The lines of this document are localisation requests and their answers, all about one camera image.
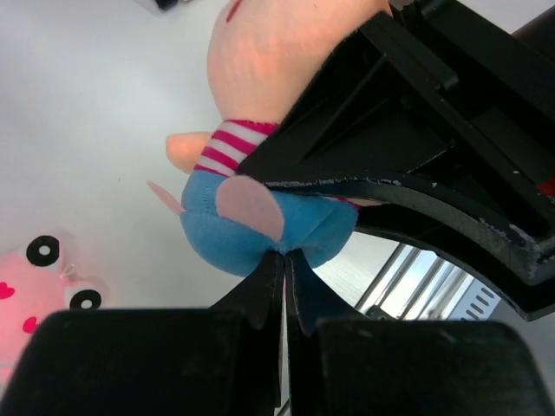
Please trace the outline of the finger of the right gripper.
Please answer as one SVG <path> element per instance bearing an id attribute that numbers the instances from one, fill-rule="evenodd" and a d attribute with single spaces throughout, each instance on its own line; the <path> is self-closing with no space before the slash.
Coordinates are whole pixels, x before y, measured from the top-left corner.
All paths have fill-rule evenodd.
<path id="1" fill-rule="evenodd" d="M 405 174 L 442 144 L 424 123 L 424 90 L 453 70 L 381 12 L 331 53 L 281 126 L 238 166 L 274 189 Z"/>
<path id="2" fill-rule="evenodd" d="M 354 198 L 381 200 L 361 231 L 432 250 L 478 278 L 527 321 L 554 311 L 554 206 L 536 196 L 520 218 L 422 179 L 357 179 Z"/>

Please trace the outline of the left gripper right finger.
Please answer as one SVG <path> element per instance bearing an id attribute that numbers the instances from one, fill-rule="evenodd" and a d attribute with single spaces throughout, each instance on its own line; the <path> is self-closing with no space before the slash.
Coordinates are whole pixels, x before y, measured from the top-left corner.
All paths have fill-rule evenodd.
<path id="1" fill-rule="evenodd" d="M 521 337 L 500 322 L 372 320 L 295 251 L 285 258 L 294 415 L 551 415 Z"/>

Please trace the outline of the pink plush behind arm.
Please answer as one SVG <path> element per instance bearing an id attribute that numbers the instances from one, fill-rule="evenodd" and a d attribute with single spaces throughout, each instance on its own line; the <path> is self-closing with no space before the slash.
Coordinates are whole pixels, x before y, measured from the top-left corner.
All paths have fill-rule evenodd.
<path id="1" fill-rule="evenodd" d="M 78 276 L 63 258 L 56 236 L 40 235 L 1 255 L 1 385 L 9 382 L 21 352 L 49 315 L 93 310 L 106 301 L 98 280 Z"/>

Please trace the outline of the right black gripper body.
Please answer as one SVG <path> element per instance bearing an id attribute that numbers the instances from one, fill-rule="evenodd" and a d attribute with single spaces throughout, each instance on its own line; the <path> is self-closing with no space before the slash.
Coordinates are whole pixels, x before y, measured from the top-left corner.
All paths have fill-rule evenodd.
<path id="1" fill-rule="evenodd" d="M 554 233 L 554 63 L 459 1 L 394 1 L 395 19 L 458 76 L 453 106 L 508 163 L 493 191 L 508 223 Z"/>

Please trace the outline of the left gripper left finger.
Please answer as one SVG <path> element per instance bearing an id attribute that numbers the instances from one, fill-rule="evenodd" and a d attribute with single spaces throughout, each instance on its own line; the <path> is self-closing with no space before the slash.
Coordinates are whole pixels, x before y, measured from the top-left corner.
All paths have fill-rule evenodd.
<path id="1" fill-rule="evenodd" d="M 50 315 L 1 401 L 4 415 L 271 415 L 281 403 L 284 258 L 207 309 Z"/>

